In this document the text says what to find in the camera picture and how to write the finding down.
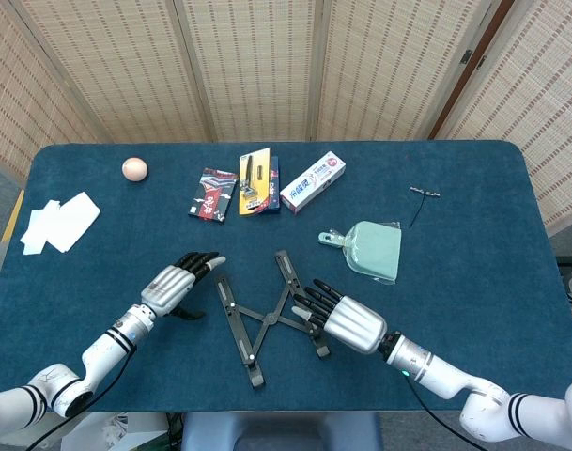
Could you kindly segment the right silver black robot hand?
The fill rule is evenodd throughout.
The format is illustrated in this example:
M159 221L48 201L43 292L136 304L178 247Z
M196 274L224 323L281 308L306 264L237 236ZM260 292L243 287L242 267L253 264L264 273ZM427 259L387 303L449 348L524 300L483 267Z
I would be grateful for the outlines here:
M387 332L385 319L325 282L313 283L317 288L294 295L301 307L293 306L292 312L359 353L376 352Z

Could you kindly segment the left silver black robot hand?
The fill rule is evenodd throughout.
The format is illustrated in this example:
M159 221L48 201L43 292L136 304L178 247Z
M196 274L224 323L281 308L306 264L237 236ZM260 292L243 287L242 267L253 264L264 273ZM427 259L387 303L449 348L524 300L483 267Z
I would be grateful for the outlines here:
M226 262L218 252L189 252L176 263L164 268L141 292L142 304L156 318L175 316L198 320L202 311L190 312L180 307L181 301L209 272Z

